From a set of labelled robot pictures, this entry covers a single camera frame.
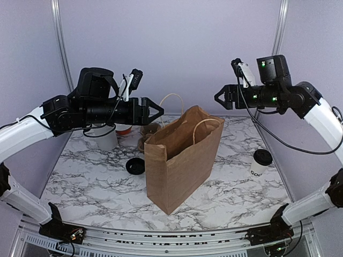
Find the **cardboard cup carrier tray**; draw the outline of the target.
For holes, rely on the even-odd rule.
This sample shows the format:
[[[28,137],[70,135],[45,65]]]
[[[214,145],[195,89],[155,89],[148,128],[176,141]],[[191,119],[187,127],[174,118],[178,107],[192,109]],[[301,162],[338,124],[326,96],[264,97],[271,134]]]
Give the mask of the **cardboard cup carrier tray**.
[[[155,134],[159,129],[161,129],[161,125],[158,123],[150,123],[145,126],[140,127],[140,139],[138,140],[137,148],[141,153],[144,153],[144,143],[147,139],[149,139],[153,134]]]

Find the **brown paper bag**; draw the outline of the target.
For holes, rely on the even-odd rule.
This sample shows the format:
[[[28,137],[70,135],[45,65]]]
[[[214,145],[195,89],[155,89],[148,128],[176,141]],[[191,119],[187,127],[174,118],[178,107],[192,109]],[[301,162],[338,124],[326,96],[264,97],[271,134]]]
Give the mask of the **brown paper bag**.
[[[195,105],[145,141],[147,197],[167,215],[210,176],[224,123]]]

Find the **black plastic cup lid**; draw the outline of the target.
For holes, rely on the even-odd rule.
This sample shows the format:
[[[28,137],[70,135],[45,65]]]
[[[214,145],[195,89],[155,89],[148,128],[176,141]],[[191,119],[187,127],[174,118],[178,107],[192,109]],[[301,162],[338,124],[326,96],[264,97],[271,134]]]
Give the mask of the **black plastic cup lid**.
[[[271,153],[266,149],[256,150],[253,154],[253,159],[263,166],[268,166],[273,162]]]

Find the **white paper coffee cup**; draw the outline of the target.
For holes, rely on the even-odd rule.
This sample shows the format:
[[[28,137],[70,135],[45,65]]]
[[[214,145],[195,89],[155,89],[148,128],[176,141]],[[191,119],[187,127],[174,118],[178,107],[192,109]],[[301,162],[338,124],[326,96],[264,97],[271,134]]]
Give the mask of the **white paper coffee cup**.
[[[254,158],[252,159],[251,166],[249,168],[249,175],[251,175],[253,178],[261,178],[262,175],[265,173],[266,169],[272,164],[271,162],[266,162],[263,164],[260,164],[257,162]]]

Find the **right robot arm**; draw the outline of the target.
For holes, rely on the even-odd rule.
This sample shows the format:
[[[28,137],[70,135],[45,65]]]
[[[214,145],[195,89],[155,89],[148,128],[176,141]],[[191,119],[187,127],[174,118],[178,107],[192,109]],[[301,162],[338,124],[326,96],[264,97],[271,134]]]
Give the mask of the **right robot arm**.
[[[311,83],[302,81],[293,85],[284,55],[259,58],[257,65],[261,85],[256,84],[248,64],[239,58],[232,60],[231,66],[237,82],[225,85],[215,94],[215,101],[227,110],[275,108],[277,113],[283,115],[291,109],[327,143],[330,150],[322,154],[335,154],[342,161],[340,110],[331,107]],[[293,224],[334,207],[342,207],[342,170],[333,175],[322,188],[301,200],[280,207],[271,218],[265,234],[269,239],[276,240]]]

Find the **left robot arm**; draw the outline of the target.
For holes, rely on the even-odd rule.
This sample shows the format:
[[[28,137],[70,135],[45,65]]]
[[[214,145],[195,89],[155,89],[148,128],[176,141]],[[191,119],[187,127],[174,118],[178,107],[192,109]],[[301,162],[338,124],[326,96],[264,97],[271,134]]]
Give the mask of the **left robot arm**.
[[[114,73],[99,67],[83,68],[76,88],[43,102],[26,116],[1,127],[1,201],[35,219],[56,238],[64,238],[67,225],[58,208],[23,188],[4,161],[21,150],[65,133],[99,130],[117,124],[148,125],[164,114],[164,109],[147,97],[130,97],[143,77],[133,69],[120,84]]]

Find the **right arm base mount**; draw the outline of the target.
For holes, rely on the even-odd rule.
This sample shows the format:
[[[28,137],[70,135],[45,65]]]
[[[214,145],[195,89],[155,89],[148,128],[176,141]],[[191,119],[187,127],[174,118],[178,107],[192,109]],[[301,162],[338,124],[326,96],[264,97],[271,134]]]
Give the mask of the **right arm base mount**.
[[[291,225],[287,225],[282,219],[282,214],[288,203],[281,206],[276,213],[272,216],[269,225],[259,226],[256,228],[248,229],[245,234],[251,246],[271,243],[286,238],[290,238],[294,235],[294,231]]]

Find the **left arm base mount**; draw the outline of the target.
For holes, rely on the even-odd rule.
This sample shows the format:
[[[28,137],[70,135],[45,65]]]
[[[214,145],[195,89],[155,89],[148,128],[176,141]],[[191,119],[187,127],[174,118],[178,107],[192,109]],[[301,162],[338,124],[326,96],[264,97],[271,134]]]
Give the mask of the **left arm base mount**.
[[[75,244],[82,244],[85,228],[64,223],[58,208],[51,202],[48,205],[51,209],[51,220],[46,224],[40,225],[39,234],[54,239],[71,241]]]

